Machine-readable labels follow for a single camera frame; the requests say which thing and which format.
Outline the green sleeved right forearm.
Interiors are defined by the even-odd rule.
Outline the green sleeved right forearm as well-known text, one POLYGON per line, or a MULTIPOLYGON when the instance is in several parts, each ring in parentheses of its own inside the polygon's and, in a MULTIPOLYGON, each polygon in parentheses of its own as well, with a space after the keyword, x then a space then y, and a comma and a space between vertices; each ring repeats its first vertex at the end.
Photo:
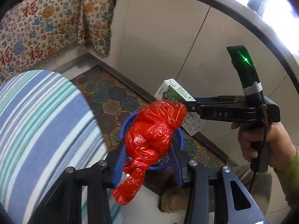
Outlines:
POLYGON ((280 185, 291 209, 298 208, 299 203, 299 158, 298 150, 292 163, 282 171, 275 170, 280 185))

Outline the person's right hand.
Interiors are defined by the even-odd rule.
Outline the person's right hand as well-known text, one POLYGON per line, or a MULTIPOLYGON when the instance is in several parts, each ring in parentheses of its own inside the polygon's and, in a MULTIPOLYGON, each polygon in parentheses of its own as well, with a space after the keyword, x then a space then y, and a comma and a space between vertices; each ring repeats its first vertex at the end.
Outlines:
MULTIPOLYGON (((231 129, 238 129, 238 141, 242 150, 243 157, 247 161, 258 156, 258 152, 252 148, 251 142, 263 140, 263 129, 246 130, 237 123, 233 123, 231 129)), ((266 129, 266 143, 269 144, 269 165, 276 171, 283 171, 295 159, 297 148, 292 143, 283 124, 272 123, 266 129)))

